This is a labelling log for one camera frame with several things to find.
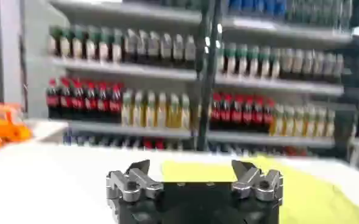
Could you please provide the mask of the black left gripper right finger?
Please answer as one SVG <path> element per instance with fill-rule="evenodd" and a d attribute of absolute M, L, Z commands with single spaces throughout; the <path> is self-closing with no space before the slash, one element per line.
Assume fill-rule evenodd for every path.
<path fill-rule="evenodd" d="M 239 199 L 254 196 L 260 201 L 282 201 L 283 175 L 278 170 L 264 173 L 252 163 L 232 160 L 233 171 L 237 180 L 232 182 L 232 192 Z"/>

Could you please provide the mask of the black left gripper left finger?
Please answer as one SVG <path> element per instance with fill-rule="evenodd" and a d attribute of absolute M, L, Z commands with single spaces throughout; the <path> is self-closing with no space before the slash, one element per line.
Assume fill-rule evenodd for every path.
<path fill-rule="evenodd" d="M 120 197 L 134 203 L 144 194 L 147 198 L 156 199 L 163 192 L 163 183 L 149 177 L 150 160 L 132 163 L 125 173 L 120 170 L 110 171 L 106 176 L 106 197 L 108 200 Z"/>

